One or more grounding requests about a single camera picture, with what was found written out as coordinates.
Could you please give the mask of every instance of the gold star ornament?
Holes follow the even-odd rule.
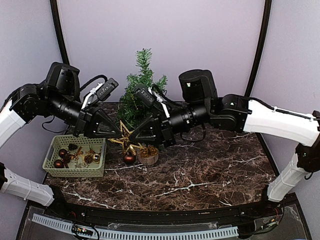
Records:
[[[136,156],[137,152],[135,149],[141,149],[143,146],[140,143],[133,143],[129,140],[129,136],[133,133],[133,131],[129,131],[121,120],[120,131],[122,133],[121,138],[109,138],[108,140],[112,143],[121,144],[124,154],[131,152],[132,155]]]

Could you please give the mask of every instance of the brown marble surface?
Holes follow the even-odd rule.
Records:
[[[106,106],[114,118],[117,105]],[[108,142],[103,177],[48,174],[45,183],[59,186],[70,203],[120,210],[200,210],[259,201],[275,175],[256,135],[209,125],[206,131],[205,140],[192,144],[177,135],[177,145],[160,149],[151,166],[126,165],[121,146]],[[201,127],[186,137],[201,137]]]

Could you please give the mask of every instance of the black frame pole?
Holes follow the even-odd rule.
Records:
[[[52,13],[52,18],[53,18],[56,39],[58,41],[62,62],[64,64],[70,65],[68,54],[67,54],[67,49],[66,49],[66,45],[65,45],[64,35],[62,32],[62,28],[61,28],[57,0],[50,0],[50,5],[51,5],[51,13]]]
[[[269,18],[270,18],[270,12],[271,12],[271,4],[272,0],[265,0],[264,2],[264,11],[263,11],[263,17],[262,17],[262,24],[261,24],[261,30],[260,30],[260,35],[259,35],[259,40],[258,44],[256,47],[256,52],[254,56],[254,61],[249,77],[248,84],[245,89],[245,94],[244,96],[250,97],[252,89],[254,88],[262,52],[264,49],[265,45],[265,40],[266,40],[266,35],[267,35],[267,29],[268,29],[268,24],[269,24]]]

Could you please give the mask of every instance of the green plastic basket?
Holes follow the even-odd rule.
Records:
[[[69,144],[76,144],[82,147],[85,153],[89,149],[93,149],[96,153],[100,152],[100,162],[90,163],[87,168],[74,168],[74,161],[68,163],[70,168],[55,168],[54,162],[60,159],[58,152],[60,149],[68,150]],[[58,135],[52,139],[49,150],[45,156],[42,168],[51,174],[53,177],[65,178],[96,178],[104,175],[104,166],[106,161],[107,144],[105,138],[87,138],[83,135],[75,137],[73,135]],[[79,163],[82,163],[82,158],[79,157]]]

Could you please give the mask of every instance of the white cable channel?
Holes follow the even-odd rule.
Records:
[[[60,231],[66,234],[73,234],[71,229],[73,223],[68,220],[59,220],[49,216],[33,214],[32,222],[46,226],[48,228]],[[93,235],[90,239],[98,239],[97,233],[88,226],[82,226],[90,231]],[[100,234],[101,240],[217,240],[237,237],[238,227],[227,227],[222,229],[194,231],[194,232],[178,232],[178,233],[143,233],[143,232],[125,232],[114,231],[96,227]],[[78,233],[81,237],[90,237],[86,234]]]

